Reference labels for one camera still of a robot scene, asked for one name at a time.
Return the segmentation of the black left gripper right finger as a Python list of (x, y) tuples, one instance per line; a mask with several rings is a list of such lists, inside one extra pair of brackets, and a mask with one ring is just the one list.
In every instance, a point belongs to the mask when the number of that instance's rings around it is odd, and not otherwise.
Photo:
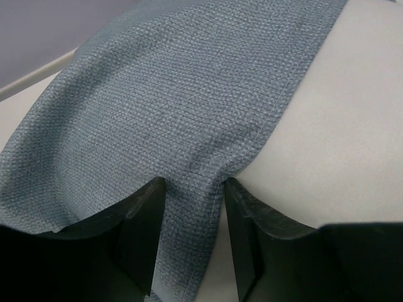
[(311, 228), (233, 178), (224, 199), (240, 301), (402, 300), (402, 223)]

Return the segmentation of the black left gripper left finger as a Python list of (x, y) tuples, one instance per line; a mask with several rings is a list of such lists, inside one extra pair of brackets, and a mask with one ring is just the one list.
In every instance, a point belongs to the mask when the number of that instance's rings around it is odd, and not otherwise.
[(150, 295), (165, 209), (156, 177), (61, 231), (1, 227), (2, 301), (143, 301)]

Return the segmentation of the blue-grey fabric pillowcase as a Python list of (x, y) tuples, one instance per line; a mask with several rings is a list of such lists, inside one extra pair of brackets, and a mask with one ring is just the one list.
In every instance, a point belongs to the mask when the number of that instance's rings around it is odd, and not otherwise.
[(143, 1), (83, 44), (1, 152), (1, 222), (55, 230), (167, 182), (151, 301), (194, 301), (223, 183), (263, 148), (344, 1)]

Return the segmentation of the white pillow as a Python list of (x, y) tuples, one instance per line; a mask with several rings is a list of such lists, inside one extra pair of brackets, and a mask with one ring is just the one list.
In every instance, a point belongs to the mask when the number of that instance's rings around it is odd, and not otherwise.
[[(259, 153), (234, 179), (311, 228), (402, 223), (402, 2), (268, 6), (251, 50), (270, 75), (253, 94)], [(225, 200), (196, 300), (240, 301)]]

